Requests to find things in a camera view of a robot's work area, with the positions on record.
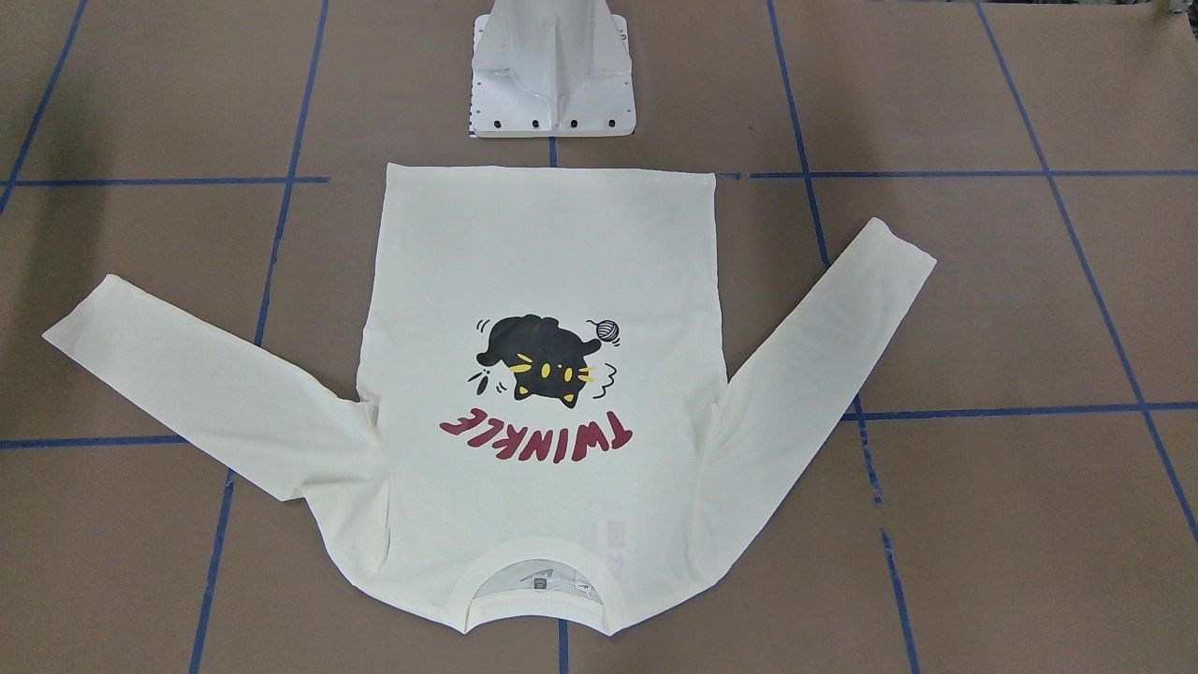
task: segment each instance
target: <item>red letters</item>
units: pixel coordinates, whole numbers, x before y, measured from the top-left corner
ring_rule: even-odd
[[[495,459],[506,461],[518,456],[519,453],[518,461],[528,461],[537,457],[538,462],[549,460],[550,449],[552,448],[553,463],[565,461],[567,450],[570,448],[569,429],[557,430],[557,442],[555,443],[553,430],[533,431],[530,435],[527,426],[516,429],[501,419],[489,418],[485,412],[478,408],[470,411],[470,417],[458,418],[456,423],[447,421],[441,424],[440,427],[450,436],[461,436],[472,429],[477,429],[484,421],[486,421],[488,429],[466,442],[471,448],[482,448],[491,443],[491,448],[500,450],[495,455]],[[624,427],[613,412],[607,413],[607,427],[610,432],[609,429],[601,427],[598,421],[580,424],[574,432],[574,453],[570,455],[570,461],[577,462],[587,459],[587,451],[593,448],[599,448],[605,453],[618,450],[633,439],[633,432]],[[507,432],[496,439],[504,430]]]
[[[607,424],[611,424],[611,449],[618,450],[633,439],[633,432],[624,429],[624,425],[616,418],[616,413],[607,413]]]
[[[462,433],[478,426],[479,424],[483,423],[484,419],[486,419],[486,413],[478,408],[470,411],[470,414],[472,415],[470,419],[465,417],[459,417],[458,424],[449,424],[448,421],[442,424],[441,430],[444,431],[446,433],[461,436]]]
[[[492,448],[500,450],[500,454],[495,455],[495,459],[512,459],[512,455],[516,454],[516,450],[520,449],[520,443],[524,442],[524,437],[526,433],[528,433],[527,426],[525,426],[520,431],[516,431],[515,427],[509,424],[508,437],[500,438],[498,441],[491,444]]]
[[[532,437],[528,438],[528,444],[525,445],[522,453],[520,453],[520,461],[528,461],[532,455],[537,455],[537,461],[545,461],[549,459],[549,447],[553,442],[552,431],[533,431]]]

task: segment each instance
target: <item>black cat graphic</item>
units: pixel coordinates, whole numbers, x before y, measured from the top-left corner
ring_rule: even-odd
[[[478,364],[491,368],[503,362],[515,376],[518,401],[544,396],[573,409],[579,393],[593,381],[586,357],[600,346],[599,340],[583,342],[577,334],[558,327],[556,317],[509,316],[491,327]]]

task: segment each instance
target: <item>blue tape line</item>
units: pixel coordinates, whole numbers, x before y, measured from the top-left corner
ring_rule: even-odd
[[[92,180],[18,180],[17,187],[159,187],[189,184],[284,184],[289,180],[297,183],[332,182],[327,175],[260,177],[117,177]]]
[[[1053,175],[1065,177],[1154,177],[1154,176],[1198,176],[1198,169],[1163,170],[1054,170]]]
[[[204,657],[204,642],[208,634],[208,618],[212,615],[212,597],[217,591],[217,575],[220,572],[220,555],[224,552],[224,535],[229,527],[229,510],[232,506],[232,479],[237,474],[229,469],[225,474],[224,497],[220,499],[220,517],[217,520],[217,533],[212,541],[212,558],[208,559],[208,578],[204,585],[204,601],[200,603],[200,620],[195,626],[195,642],[192,644],[192,664],[188,674],[199,674],[200,658]]]
[[[1169,485],[1173,486],[1173,496],[1176,497],[1178,503],[1181,505],[1181,515],[1185,516],[1186,524],[1190,526],[1190,535],[1198,544],[1198,521],[1194,520],[1194,511],[1190,508],[1190,500],[1186,498],[1185,490],[1181,488],[1181,480],[1178,479],[1178,472],[1173,468],[1173,460],[1169,459],[1169,451],[1164,448],[1164,442],[1161,441],[1161,433],[1156,430],[1156,423],[1152,420],[1151,413],[1144,409],[1143,414],[1144,424],[1148,425],[1148,433],[1152,437],[1152,444],[1156,445],[1156,454],[1161,457],[1161,466],[1164,467],[1164,474],[1169,476]]]
[[[569,621],[557,619],[557,673],[570,673],[570,633]]]
[[[865,455],[865,470],[870,474],[870,486],[873,487],[873,505],[881,506],[882,484],[878,481],[878,473],[873,470],[873,453],[870,451],[870,432],[865,426],[865,409],[861,407],[860,395],[853,399],[852,417],[857,420],[857,432],[861,437],[861,453]]]
[[[308,123],[308,105],[311,103],[311,90],[316,84],[316,65],[320,62],[320,47],[325,40],[325,22],[328,19],[328,0],[320,4],[320,22],[316,24],[316,42],[311,48],[311,62],[308,65],[308,83],[304,85],[303,103],[300,105],[300,121],[296,123],[295,142],[291,145],[291,164],[288,168],[286,186],[283,188],[283,204],[279,206],[279,220],[274,226],[274,243],[271,245],[271,261],[266,266],[266,284],[262,286],[262,304],[258,310],[258,328],[254,330],[254,345],[262,346],[266,332],[266,315],[271,310],[271,283],[274,279],[274,266],[279,261],[279,245],[288,225],[288,212],[291,210],[291,190],[296,182],[296,170],[300,165],[300,147],[303,146],[303,129]]]
[[[1198,176],[1198,170],[813,170],[750,172],[751,180],[825,180],[857,177],[1154,177]]]
[[[778,30],[778,12],[774,11],[774,0],[766,0],[769,10],[769,25],[774,31],[774,49],[778,51],[778,67],[782,71],[782,86],[786,87],[786,104],[791,108],[791,126],[794,127],[794,145],[799,150],[799,165],[803,168],[803,181],[807,187],[807,205],[811,207],[811,223],[816,227],[816,242],[819,244],[819,259],[825,267],[831,266],[828,257],[828,245],[824,243],[823,223],[819,220],[819,205],[816,202],[816,189],[811,182],[811,166],[807,164],[807,147],[803,142],[803,127],[799,125],[799,108],[794,103],[794,92],[791,90],[791,71],[786,67],[786,54],[782,50],[782,34]]]
[[[1036,157],[1040,158],[1040,165],[1043,166],[1045,174],[1048,177],[1048,186],[1052,188],[1053,199],[1057,200],[1057,207],[1060,210],[1060,217],[1065,220],[1065,229],[1069,230],[1069,238],[1072,241],[1073,250],[1077,253],[1077,259],[1082,263],[1082,271],[1085,273],[1085,280],[1090,284],[1090,291],[1094,293],[1094,299],[1099,303],[1099,310],[1102,312],[1102,321],[1106,323],[1107,332],[1111,334],[1111,341],[1114,344],[1115,353],[1119,356],[1119,363],[1123,364],[1124,374],[1127,376],[1127,383],[1131,384],[1132,394],[1136,396],[1136,402],[1139,403],[1139,409],[1144,414],[1144,423],[1148,425],[1148,431],[1152,437],[1152,443],[1156,445],[1156,451],[1161,457],[1161,463],[1164,466],[1164,473],[1168,475],[1169,484],[1173,486],[1173,493],[1178,499],[1178,504],[1181,506],[1181,512],[1185,515],[1186,523],[1190,526],[1190,535],[1193,536],[1194,542],[1198,544],[1198,520],[1194,518],[1193,509],[1190,508],[1190,500],[1186,498],[1185,490],[1181,488],[1181,482],[1178,480],[1178,475],[1173,469],[1173,462],[1169,460],[1169,453],[1164,449],[1164,444],[1161,442],[1160,433],[1156,430],[1156,423],[1152,421],[1152,415],[1144,400],[1144,394],[1139,388],[1139,382],[1136,381],[1136,374],[1132,371],[1131,362],[1127,359],[1127,352],[1124,350],[1123,341],[1119,339],[1119,332],[1115,329],[1114,320],[1111,317],[1111,311],[1107,309],[1107,302],[1102,298],[1102,291],[1099,289],[1099,281],[1094,277],[1094,271],[1090,268],[1090,261],[1087,259],[1085,250],[1082,248],[1082,241],[1077,236],[1077,229],[1073,226],[1073,218],[1069,214],[1069,208],[1065,206],[1065,199],[1060,194],[1060,188],[1057,186],[1055,177],[1052,171],[1048,170],[1048,159],[1045,157],[1043,147],[1040,145],[1036,130],[1031,126],[1031,117],[1028,115],[1028,110],[1023,105],[1023,98],[1019,97],[1019,91],[1015,86],[1015,78],[1011,77],[1011,71],[1006,67],[1006,59],[1003,57],[1003,50],[998,45],[998,38],[994,37],[994,30],[991,28],[990,20],[986,19],[986,12],[982,10],[981,2],[975,4],[974,8],[978,11],[981,25],[986,30],[986,37],[990,40],[990,44],[994,49],[994,56],[998,59],[998,65],[1003,71],[1003,77],[1006,78],[1006,86],[1011,90],[1011,96],[1015,97],[1015,105],[1019,109],[1019,116],[1023,117],[1023,125],[1028,129],[1028,136],[1031,139],[1031,146],[1036,151]]]
[[[42,99],[37,103],[37,109],[34,111],[34,119],[29,122],[29,130],[25,132],[25,139],[20,144],[20,152],[17,153],[17,160],[12,164],[12,171],[8,174],[8,182],[5,184],[4,194],[0,194],[0,213],[4,213],[5,207],[8,205],[8,198],[12,195],[17,177],[20,175],[22,166],[25,165],[25,158],[29,157],[29,148],[34,144],[34,134],[37,133],[37,127],[42,123],[42,116],[46,115],[46,107],[50,103],[50,95],[54,93],[54,87],[59,84],[59,75],[62,74],[62,66],[66,65],[67,54],[71,53],[71,45],[74,44],[75,35],[79,32],[79,23],[83,20],[83,11],[86,6],[87,0],[79,0],[79,6],[75,7],[74,18],[71,19],[71,30],[67,31],[67,40],[62,43],[62,51],[59,53],[59,60],[54,63],[50,81],[46,85]]]
[[[44,450],[59,448],[125,448],[131,445],[180,445],[179,436],[132,436],[122,438],[48,438],[40,441],[0,441],[0,450]]]
[[[907,644],[907,662],[910,674],[919,674],[919,656],[915,654],[915,637],[910,631],[910,617],[907,614],[907,597],[902,591],[902,579],[898,578],[898,566],[895,564],[895,549],[890,536],[882,529],[882,547],[887,551],[887,566],[890,567],[890,585],[895,590],[895,603],[898,606],[898,621],[902,623],[902,638]]]
[[[973,409],[933,409],[933,411],[909,411],[909,412],[870,412],[861,417],[865,421],[906,421],[913,419],[968,419],[981,417],[1045,417],[1060,414],[1112,414],[1143,412],[1148,408],[1151,412],[1181,412],[1198,411],[1198,402],[1188,401],[1180,403],[1138,403],[1114,405],[1114,406],[1057,406],[1041,408],[973,408]],[[857,414],[849,413],[840,418],[841,423],[857,421]]]

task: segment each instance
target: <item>grid of tape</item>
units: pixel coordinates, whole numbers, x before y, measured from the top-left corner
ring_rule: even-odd
[[[806,187],[807,205],[811,210],[811,217],[815,225],[815,236],[819,245],[819,256],[825,266],[831,265],[831,260],[828,255],[827,244],[824,241],[823,226],[819,215],[819,204],[817,199],[817,182],[824,178],[876,178],[876,177],[891,177],[891,178],[950,178],[950,177],[1042,177],[1048,182],[1052,194],[1055,199],[1057,207],[1060,213],[1061,225],[1067,230],[1071,238],[1073,249],[1077,254],[1078,261],[1089,283],[1089,287],[1094,295],[1094,300],[1102,314],[1102,318],[1106,323],[1106,328],[1109,333],[1109,339],[1114,345],[1115,352],[1118,353],[1120,364],[1123,366],[1124,374],[1126,375],[1127,382],[1131,385],[1132,393],[1135,395],[1136,402],[1127,405],[1093,405],[1093,406],[1060,406],[1060,407],[1025,407],[1025,408],[978,408],[978,409],[934,409],[934,411],[891,411],[891,412],[867,412],[864,409],[860,397],[853,401],[853,411],[842,418],[843,424],[853,424],[857,426],[861,441],[861,450],[864,455],[864,461],[866,464],[866,472],[871,482],[871,488],[873,491],[873,502],[877,508],[884,508],[883,498],[883,481],[873,467],[873,459],[870,449],[869,441],[869,423],[871,421],[901,421],[901,420],[924,420],[924,419],[950,419],[950,418],[1000,418],[1000,417],[1047,417],[1047,415],[1078,415],[1078,414],[1112,414],[1112,413],[1139,413],[1143,418],[1144,424],[1152,438],[1152,443],[1160,455],[1161,466],[1166,478],[1169,480],[1173,492],[1178,500],[1178,506],[1181,509],[1186,522],[1190,526],[1191,534],[1196,542],[1198,542],[1198,522],[1194,520],[1193,510],[1190,502],[1182,490],[1178,475],[1174,472],[1173,462],[1169,457],[1168,449],[1166,448],[1160,433],[1156,429],[1156,423],[1154,420],[1154,413],[1160,412],[1172,412],[1172,411],[1198,411],[1198,401],[1178,401],[1168,403],[1149,403],[1146,402],[1139,383],[1137,382],[1136,374],[1132,369],[1131,362],[1124,351],[1123,342],[1119,339],[1119,332],[1107,309],[1106,300],[1103,299],[1101,287],[1095,279],[1094,273],[1090,269],[1089,261],[1087,259],[1085,250],[1077,236],[1073,227],[1072,218],[1070,217],[1069,207],[1065,199],[1061,196],[1060,189],[1057,186],[1057,177],[1061,176],[1088,176],[1088,177],[1137,177],[1137,176],[1194,176],[1198,177],[1198,170],[1185,170],[1185,169],[1162,169],[1162,170],[1053,170],[1045,152],[1040,145],[1040,140],[1036,135],[1033,120],[1030,119],[1027,109],[1023,105],[1023,101],[1019,96],[1019,90],[1017,83],[1011,75],[1006,66],[1006,61],[1003,56],[1002,45],[991,28],[987,19],[986,11],[982,4],[975,4],[978,19],[981,23],[982,29],[990,44],[993,48],[994,57],[1006,79],[1008,87],[1010,89],[1011,96],[1015,99],[1015,104],[1022,116],[1023,125],[1027,129],[1028,136],[1035,150],[1035,153],[1040,162],[1040,170],[957,170],[957,171],[817,171],[811,170],[807,160],[806,145],[804,144],[803,127],[800,123],[800,111],[801,101],[797,101],[794,92],[791,87],[791,77],[787,68],[786,60],[786,45],[783,44],[781,32],[779,30],[778,16],[774,6],[774,0],[764,0],[769,19],[770,28],[774,38],[774,47],[778,55],[778,67],[781,74],[781,84],[786,91],[786,99],[789,105],[789,119],[794,129],[794,142],[795,151],[798,153],[799,164],[801,166],[800,171],[794,172],[720,172],[720,177],[731,180],[801,180]],[[266,283],[262,287],[261,305],[258,315],[258,327],[254,334],[254,344],[261,346],[264,333],[266,329],[267,316],[270,312],[271,304],[271,279],[273,275],[276,262],[279,255],[279,243],[283,239],[284,231],[288,221],[288,213],[290,210],[291,194],[295,184],[304,183],[327,183],[332,178],[329,176],[301,176],[297,175],[297,165],[300,160],[300,152],[303,146],[304,125],[308,116],[308,108],[311,101],[313,89],[315,87],[317,79],[317,69],[320,63],[320,50],[321,42],[323,38],[326,19],[328,17],[328,0],[323,0],[320,7],[320,19],[316,25],[316,34],[314,43],[311,47],[311,59],[308,69],[308,78],[305,87],[303,91],[303,102],[300,108],[298,120],[296,123],[295,140],[291,150],[291,160],[288,166],[285,175],[270,175],[270,176],[243,176],[243,177],[176,177],[176,178],[81,178],[81,180],[22,180],[20,172],[29,154],[30,146],[37,134],[38,126],[44,115],[46,108],[50,102],[54,93],[54,89],[58,84],[59,77],[62,72],[63,66],[71,54],[71,48],[74,42],[75,35],[79,30],[79,25],[85,20],[85,10],[87,6],[87,0],[80,0],[78,7],[72,18],[72,23],[66,37],[62,49],[59,54],[58,61],[54,66],[53,73],[49,81],[46,85],[46,90],[41,97],[41,101],[34,113],[32,120],[29,125],[29,129],[24,136],[20,146],[20,151],[13,163],[12,170],[8,174],[7,180],[4,181],[4,190],[0,193],[0,214],[4,213],[7,206],[8,199],[16,189],[28,189],[28,188],[55,188],[55,187],[155,187],[155,186],[199,186],[199,184],[283,184],[283,200],[279,206],[278,221],[274,231],[274,242],[271,249],[271,256],[267,265]],[[547,142],[547,164],[550,166],[558,165],[558,152],[557,141],[553,138],[549,139]],[[138,436],[138,437],[104,437],[104,438],[56,438],[56,439],[0,439],[0,450],[29,450],[29,449],[61,449],[61,448],[96,448],[96,447],[129,447],[129,445],[151,445],[151,444],[186,444],[186,441],[177,436]],[[192,658],[189,663],[189,672],[196,673],[200,670],[200,663],[204,655],[204,643],[205,636],[207,633],[207,624],[212,607],[212,599],[217,588],[217,579],[220,569],[220,555],[222,547],[224,544],[225,530],[229,522],[230,505],[234,497],[234,473],[229,472],[225,484],[224,484],[224,496],[220,504],[219,518],[217,522],[216,535],[212,545],[212,557],[208,564],[208,573],[205,582],[204,596],[200,607],[200,614],[196,623],[195,642],[192,650]],[[916,633],[913,630],[906,606],[906,599],[903,594],[902,578],[900,572],[900,560],[901,560],[901,541],[895,541],[891,535],[885,530],[879,530],[879,544],[882,546],[881,554],[884,555],[887,567],[890,572],[890,579],[894,589],[895,608],[898,613],[900,624],[902,626],[903,640],[907,648],[907,657],[913,674],[920,672],[919,654],[916,648]],[[558,667],[559,672],[563,674],[569,670],[569,631],[568,623],[559,620],[557,625],[558,634]]]

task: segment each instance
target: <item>metal mount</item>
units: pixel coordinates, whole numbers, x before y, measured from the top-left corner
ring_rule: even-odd
[[[628,135],[636,127],[628,22],[606,0],[495,0],[474,20],[470,133]]]

